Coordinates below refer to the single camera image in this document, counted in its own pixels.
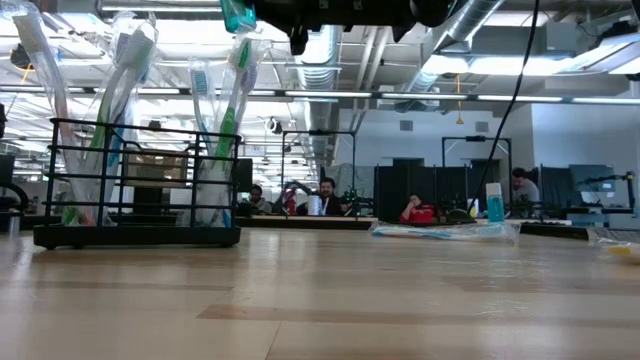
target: bottle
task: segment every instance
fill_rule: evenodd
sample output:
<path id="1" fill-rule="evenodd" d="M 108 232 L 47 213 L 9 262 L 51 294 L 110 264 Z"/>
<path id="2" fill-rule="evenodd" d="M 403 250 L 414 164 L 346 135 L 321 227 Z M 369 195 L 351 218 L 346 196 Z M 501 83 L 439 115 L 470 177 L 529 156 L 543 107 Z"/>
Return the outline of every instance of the bottle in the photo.
<path id="1" fill-rule="evenodd" d="M 487 184 L 487 210 L 490 223 L 504 222 L 504 200 L 499 183 Z"/>
<path id="2" fill-rule="evenodd" d="M 307 210 L 307 215 L 310 216 L 321 216 L 324 215 L 322 213 L 322 198 L 318 194 L 309 195 L 309 209 Z"/>

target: black cable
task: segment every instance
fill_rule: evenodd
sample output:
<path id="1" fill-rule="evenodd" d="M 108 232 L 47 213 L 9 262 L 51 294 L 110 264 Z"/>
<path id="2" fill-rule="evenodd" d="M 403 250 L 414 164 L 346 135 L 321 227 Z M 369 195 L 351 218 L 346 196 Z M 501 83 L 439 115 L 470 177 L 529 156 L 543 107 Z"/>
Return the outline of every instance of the black cable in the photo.
<path id="1" fill-rule="evenodd" d="M 507 110 L 504 112 L 504 116 L 502 117 L 502 121 L 500 122 L 500 126 L 498 127 L 498 132 L 496 132 L 495 139 L 493 140 L 493 145 L 491 146 L 491 153 L 489 153 L 489 158 L 487 159 L 487 164 L 484 166 L 484 170 L 482 171 L 482 177 L 480 178 L 480 184 L 478 185 L 478 190 L 476 190 L 476 194 L 471 201 L 469 208 L 467 209 L 467 213 L 471 214 L 471 209 L 473 209 L 473 204 L 480 197 L 480 193 L 482 192 L 482 188 L 484 186 L 484 182 L 487 178 L 487 173 L 489 172 L 489 168 L 491 165 L 491 161 L 493 160 L 493 156 L 496 153 L 496 148 L 498 147 L 498 141 L 500 141 L 500 134 L 502 134 L 502 128 L 504 128 L 504 124 L 507 122 L 507 118 L 509 117 L 509 113 L 511 113 L 511 109 L 516 103 L 516 99 L 518 94 L 520 93 L 520 87 L 522 86 L 522 80 L 524 78 L 524 69 L 527 66 L 527 62 L 529 62 L 529 56 L 531 55 L 531 49 L 533 48 L 533 39 L 536 36 L 536 24 L 538 23 L 538 13 L 540 12 L 540 0 L 535 0 L 535 5 L 533 6 L 533 16 L 531 19 L 531 30 L 529 31 L 529 40 L 527 41 L 527 48 L 524 53 L 524 58 L 522 60 L 522 70 L 520 70 L 520 74 L 518 75 L 518 79 L 516 80 L 516 88 L 513 91 L 513 97 L 511 97 L 511 101 L 509 102 L 509 106 Z"/>

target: computer monitor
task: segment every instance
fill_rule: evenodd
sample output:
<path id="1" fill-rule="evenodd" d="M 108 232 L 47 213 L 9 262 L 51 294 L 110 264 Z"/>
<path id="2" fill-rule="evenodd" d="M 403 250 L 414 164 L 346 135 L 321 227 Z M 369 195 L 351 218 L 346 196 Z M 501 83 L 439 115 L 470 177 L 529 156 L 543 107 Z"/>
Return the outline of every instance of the computer monitor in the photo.
<path id="1" fill-rule="evenodd" d="M 239 159 L 235 179 L 238 192 L 251 192 L 253 186 L 253 159 Z"/>
<path id="2" fill-rule="evenodd" d="M 615 192 L 615 180 L 595 181 L 615 175 L 613 166 L 608 165 L 569 165 L 573 185 L 581 192 Z"/>

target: wall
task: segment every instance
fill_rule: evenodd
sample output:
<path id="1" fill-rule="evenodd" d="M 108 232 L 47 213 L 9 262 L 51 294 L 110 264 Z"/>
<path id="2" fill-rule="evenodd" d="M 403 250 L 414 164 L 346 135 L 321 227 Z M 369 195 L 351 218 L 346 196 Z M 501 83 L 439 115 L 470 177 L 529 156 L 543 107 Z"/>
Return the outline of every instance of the wall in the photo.
<path id="1" fill-rule="evenodd" d="M 613 165 L 616 174 L 638 173 L 639 132 L 637 109 L 631 106 L 533 107 L 533 148 L 538 165 L 602 164 Z M 603 203 L 628 203 L 626 185 L 618 182 L 616 187 L 613 197 L 601 196 Z"/>
<path id="2" fill-rule="evenodd" d="M 342 129 L 348 129 L 351 122 L 351 110 L 340 111 Z M 499 120 L 491 112 L 462 112 L 463 125 L 456 124 L 457 112 L 446 115 L 431 112 L 411 112 L 399 114 L 393 111 L 370 110 L 358 133 L 356 142 L 356 165 L 388 166 L 393 158 L 421 158 L 425 165 L 442 165 L 442 137 L 444 136 L 493 136 Z M 400 120 L 413 120 L 413 132 L 400 131 Z M 489 133 L 477 134 L 476 121 L 489 122 Z M 338 145 L 336 164 L 351 163 L 351 140 L 342 136 Z M 451 147 L 453 141 L 447 142 Z M 491 144 L 466 143 L 460 141 L 447 152 L 448 166 L 463 166 L 471 159 L 488 157 Z M 496 152 L 496 159 L 506 159 L 501 152 Z"/>
<path id="3" fill-rule="evenodd" d="M 524 105 L 511 112 L 502 130 L 502 137 L 512 140 L 513 167 L 531 169 L 535 166 L 533 151 L 533 106 Z"/>

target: toothbrush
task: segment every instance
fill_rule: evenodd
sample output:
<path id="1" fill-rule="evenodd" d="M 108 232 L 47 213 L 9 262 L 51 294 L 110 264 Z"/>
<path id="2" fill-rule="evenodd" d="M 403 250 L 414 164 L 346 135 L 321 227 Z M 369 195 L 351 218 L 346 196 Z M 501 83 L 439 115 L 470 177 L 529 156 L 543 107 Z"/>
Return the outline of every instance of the toothbrush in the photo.
<path id="1" fill-rule="evenodd" d="M 193 108 L 196 116 L 196 123 L 198 125 L 198 129 L 201 132 L 213 132 L 213 128 L 215 124 L 212 124 L 211 118 L 203 115 L 202 107 L 209 103 L 211 105 L 212 114 L 215 114 L 215 94 L 209 94 L 209 89 L 212 88 L 209 84 L 209 77 L 204 70 L 200 70 L 200 68 L 206 69 L 209 66 L 208 62 L 200 62 L 200 61 L 192 61 L 190 65 L 190 73 L 191 73 L 191 89 L 193 93 Z M 213 146 L 213 141 L 211 137 L 208 135 L 204 135 L 205 145 L 207 147 L 208 154 L 214 154 L 215 148 Z"/>
<path id="2" fill-rule="evenodd" d="M 231 66 L 235 69 L 235 81 L 219 131 L 219 133 L 227 135 L 235 134 L 239 127 L 239 122 L 242 121 L 242 118 L 236 116 L 240 92 L 243 90 L 245 90 L 245 92 L 251 91 L 249 86 L 255 84 L 255 78 L 257 77 L 257 67 L 255 64 L 253 64 L 253 66 L 251 64 L 250 39 L 245 38 L 242 40 L 239 51 L 235 55 L 236 56 L 232 56 L 230 59 Z M 218 140 L 214 156 L 229 157 L 233 141 L 233 138 L 221 137 Z M 207 169 L 209 171 L 205 171 L 203 175 L 205 175 L 205 177 L 209 177 L 207 175 L 210 175 L 211 180 L 225 181 L 230 172 L 229 165 L 228 161 L 214 160 L 211 162 L 210 168 Z M 225 202 L 225 198 L 228 198 L 229 191 L 227 186 L 208 185 L 208 187 L 209 189 L 205 189 L 200 194 L 200 203 L 222 204 Z M 203 209 L 198 212 L 198 215 L 199 223 L 206 223 L 217 227 L 231 227 L 231 219 L 228 211 Z"/>
<path id="3" fill-rule="evenodd" d="M 121 36 L 119 40 L 122 39 L 128 40 L 128 43 L 123 46 L 118 44 L 121 51 L 116 55 L 116 68 L 106 85 L 105 93 L 98 109 L 98 123 L 117 124 L 124 121 L 130 94 L 147 73 L 149 60 L 155 48 L 155 39 L 149 39 L 140 28 L 133 32 L 130 39 Z M 103 146 L 106 140 L 105 131 L 106 129 L 102 126 L 96 127 L 95 134 L 89 145 L 91 148 Z M 119 135 L 122 135 L 123 131 L 124 129 L 116 129 Z M 118 149 L 120 144 L 120 139 L 115 137 L 111 139 L 109 147 Z M 102 153 L 97 152 L 89 152 L 87 154 L 85 168 L 89 170 L 89 173 L 99 174 L 102 172 L 102 156 Z M 118 159 L 119 154 L 109 154 L 107 175 L 114 176 L 117 174 Z M 114 184 L 115 181 L 108 180 L 104 193 L 105 199 L 111 198 Z M 93 187 L 91 195 L 93 199 L 99 197 L 99 188 L 97 186 Z"/>
<path id="4" fill-rule="evenodd" d="M 69 118 L 69 110 L 67 108 L 66 82 L 49 48 L 47 38 L 42 32 L 40 14 L 33 5 L 29 4 L 25 7 L 27 10 L 26 14 L 13 17 L 13 22 L 18 29 L 18 36 L 25 50 L 30 55 L 32 62 L 38 64 L 38 66 L 35 66 L 36 74 L 38 74 L 40 82 L 46 89 L 47 97 L 56 116 L 67 119 Z M 76 145 L 71 124 L 60 123 L 60 135 L 62 145 Z M 80 164 L 78 158 L 73 156 L 74 153 L 75 152 L 68 150 L 62 152 L 65 165 L 69 172 L 79 174 L 81 173 Z M 73 198 L 76 201 L 86 202 L 87 190 L 85 182 L 77 178 L 69 179 L 69 181 L 71 183 Z M 95 225 L 95 219 L 89 208 L 76 207 L 73 209 L 73 212 L 77 214 L 76 217 L 81 218 L 83 223 Z"/>

